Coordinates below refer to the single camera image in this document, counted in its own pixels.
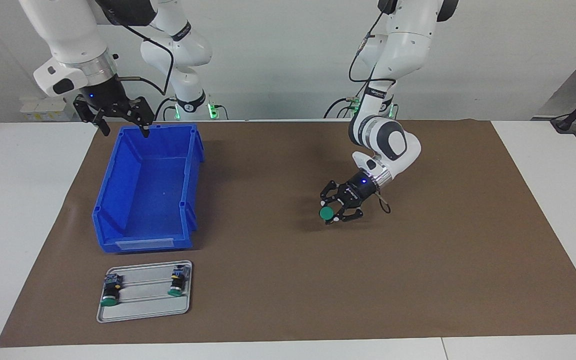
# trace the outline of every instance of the white table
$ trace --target white table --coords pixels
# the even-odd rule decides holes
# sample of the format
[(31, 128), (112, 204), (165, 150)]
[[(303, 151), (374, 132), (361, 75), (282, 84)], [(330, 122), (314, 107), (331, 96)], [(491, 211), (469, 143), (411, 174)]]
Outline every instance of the white table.
[[(546, 122), (493, 123), (576, 266), (576, 139)], [(84, 123), (0, 123), (0, 333), (95, 129)], [(0, 359), (572, 359), (576, 335), (0, 349)]]

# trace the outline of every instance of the blue container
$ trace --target blue container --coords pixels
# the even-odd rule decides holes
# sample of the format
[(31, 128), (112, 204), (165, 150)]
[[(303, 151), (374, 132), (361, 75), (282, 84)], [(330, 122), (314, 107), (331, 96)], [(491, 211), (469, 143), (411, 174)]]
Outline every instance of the blue container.
[(188, 249), (204, 146), (192, 124), (122, 127), (92, 219), (106, 253)]

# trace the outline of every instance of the metal tray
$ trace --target metal tray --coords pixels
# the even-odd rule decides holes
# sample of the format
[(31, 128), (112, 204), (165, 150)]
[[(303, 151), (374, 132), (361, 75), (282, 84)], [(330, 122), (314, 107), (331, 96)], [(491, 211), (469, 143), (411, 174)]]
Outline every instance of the metal tray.
[[(190, 268), (185, 289), (179, 297), (167, 294), (176, 265)], [(98, 306), (96, 321), (100, 323), (180, 315), (190, 308), (193, 264), (189, 260), (121, 266), (109, 269), (106, 275), (110, 274), (123, 276), (123, 288), (117, 305)]]

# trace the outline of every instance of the green button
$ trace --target green button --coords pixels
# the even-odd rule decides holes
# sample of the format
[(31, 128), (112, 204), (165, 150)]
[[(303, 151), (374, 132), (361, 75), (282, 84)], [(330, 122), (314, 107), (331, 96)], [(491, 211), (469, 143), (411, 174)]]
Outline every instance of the green button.
[(101, 302), (99, 304), (101, 304), (101, 306), (103, 306), (103, 307), (115, 306), (115, 305), (117, 305), (117, 299), (116, 298), (105, 298), (105, 299), (101, 300)]
[(319, 210), (319, 216), (325, 221), (329, 221), (335, 216), (335, 212), (332, 207), (324, 206)]
[(179, 291), (177, 289), (170, 289), (170, 290), (168, 290), (168, 294), (169, 294), (169, 296), (180, 297), (181, 291)]

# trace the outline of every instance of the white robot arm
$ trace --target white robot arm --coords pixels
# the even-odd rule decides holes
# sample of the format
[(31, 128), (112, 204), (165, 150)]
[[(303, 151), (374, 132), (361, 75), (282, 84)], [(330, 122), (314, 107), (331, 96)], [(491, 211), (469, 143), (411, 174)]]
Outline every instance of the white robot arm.
[[(121, 117), (138, 125), (144, 136), (154, 121), (153, 110), (142, 96), (126, 96), (117, 75), (115, 59), (98, 32), (98, 24), (148, 26), (167, 37), (151, 39), (170, 50), (170, 75), (183, 120), (208, 119), (207, 96), (199, 77), (189, 67), (207, 64), (212, 50), (206, 39), (192, 30), (178, 0), (19, 0), (23, 11), (52, 53), (34, 72), (39, 87), (49, 96), (80, 90), (73, 105), (82, 121), (93, 123), (108, 135), (105, 117)], [(144, 41), (142, 57), (167, 74), (169, 53)]]
[[(438, 21), (448, 20), (458, 0), (381, 0), (379, 9), (388, 14), (388, 35), (366, 35), (358, 56), (372, 66), (359, 110), (352, 118), (350, 140), (372, 150), (352, 154), (359, 172), (343, 184), (330, 181), (320, 194), (320, 216), (326, 224), (363, 217), (362, 203), (372, 194), (380, 201), (380, 189), (419, 157), (421, 143), (402, 125), (386, 116), (393, 102), (398, 79), (422, 68)], [(340, 203), (335, 212), (329, 205)]]

